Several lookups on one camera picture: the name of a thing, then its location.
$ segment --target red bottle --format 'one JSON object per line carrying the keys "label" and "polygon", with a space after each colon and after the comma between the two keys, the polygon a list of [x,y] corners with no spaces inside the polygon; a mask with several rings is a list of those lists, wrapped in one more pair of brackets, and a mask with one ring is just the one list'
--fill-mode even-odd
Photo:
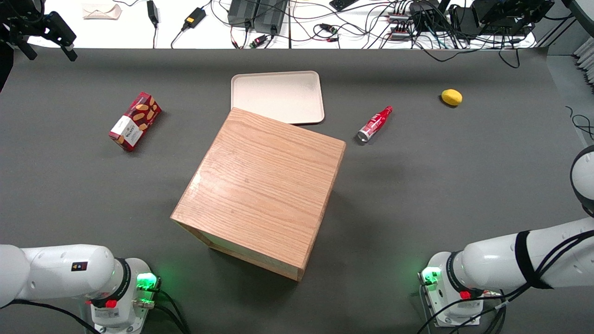
{"label": "red bottle", "polygon": [[357,137],[366,143],[369,139],[379,130],[381,127],[384,126],[388,116],[392,113],[392,106],[387,106],[383,111],[375,114],[368,122],[365,124],[361,130],[357,132]]}

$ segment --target warning label sticker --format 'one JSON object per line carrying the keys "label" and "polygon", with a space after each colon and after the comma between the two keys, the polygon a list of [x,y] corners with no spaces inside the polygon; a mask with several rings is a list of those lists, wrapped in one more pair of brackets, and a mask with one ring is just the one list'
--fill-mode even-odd
{"label": "warning label sticker", "polygon": [[119,309],[116,308],[110,308],[107,310],[99,310],[98,308],[95,308],[95,317],[97,318],[117,318],[119,317]]}

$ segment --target red snack box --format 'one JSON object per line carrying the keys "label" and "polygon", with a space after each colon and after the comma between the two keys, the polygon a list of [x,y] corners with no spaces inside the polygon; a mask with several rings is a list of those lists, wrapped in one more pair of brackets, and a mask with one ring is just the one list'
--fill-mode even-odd
{"label": "red snack box", "polygon": [[153,125],[159,113],[161,113],[161,107],[153,97],[142,92],[132,102],[128,111],[113,126],[109,132],[109,137],[124,150],[131,152],[140,141],[140,138]]}

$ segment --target power adapter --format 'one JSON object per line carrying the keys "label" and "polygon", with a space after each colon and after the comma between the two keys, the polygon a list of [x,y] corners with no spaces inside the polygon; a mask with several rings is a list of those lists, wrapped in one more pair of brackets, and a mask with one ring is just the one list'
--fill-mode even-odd
{"label": "power adapter", "polygon": [[147,1],[147,11],[148,11],[148,18],[153,23],[153,26],[156,29],[157,25],[159,24],[159,12],[158,12],[157,6],[155,6],[153,0]]}
{"label": "power adapter", "polygon": [[182,31],[186,31],[190,28],[196,28],[198,23],[202,21],[206,17],[206,12],[204,9],[197,7],[192,14],[190,14],[184,21],[184,26],[182,27]]}
{"label": "power adapter", "polygon": [[267,36],[266,35],[262,35],[262,36],[260,36],[260,37],[258,37],[256,39],[254,39],[254,41],[252,41],[249,44],[249,47],[251,49],[255,49],[255,48],[259,47],[260,45],[264,44],[264,42],[266,42],[266,39],[267,39]]}

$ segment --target black strap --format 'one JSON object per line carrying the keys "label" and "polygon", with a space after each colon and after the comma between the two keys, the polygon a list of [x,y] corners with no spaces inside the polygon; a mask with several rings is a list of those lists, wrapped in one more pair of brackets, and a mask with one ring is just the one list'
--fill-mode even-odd
{"label": "black strap", "polygon": [[122,297],[128,290],[128,286],[130,286],[130,277],[132,276],[131,271],[130,271],[130,265],[128,265],[128,262],[126,262],[126,260],[121,259],[119,257],[114,257],[114,259],[122,264],[122,268],[124,270],[122,282],[120,283],[118,289],[116,291],[114,291],[113,294],[111,294],[110,296],[102,298],[102,299],[91,299],[91,303],[95,307],[103,308],[103,307],[105,307],[105,302],[108,300],[118,301],[118,300],[122,299]]}
{"label": "black strap", "polygon": [[461,251],[451,252],[450,257],[448,257],[448,259],[445,263],[445,272],[447,274],[448,279],[450,280],[450,284],[451,284],[452,288],[454,288],[454,290],[456,290],[458,292],[462,292],[462,291],[470,292],[471,298],[480,297],[483,294],[483,290],[467,288],[458,280],[458,278],[456,277],[456,274],[454,273],[454,259],[456,258],[456,255],[458,255],[458,253],[460,253],[460,252]]}
{"label": "black strap", "polygon": [[524,279],[530,286],[537,289],[552,289],[550,285],[543,282],[536,272],[534,271],[534,267],[532,266],[532,261],[530,261],[530,255],[528,254],[528,246],[526,241],[528,239],[528,235],[530,231],[522,231],[517,234],[516,236],[516,262]]}

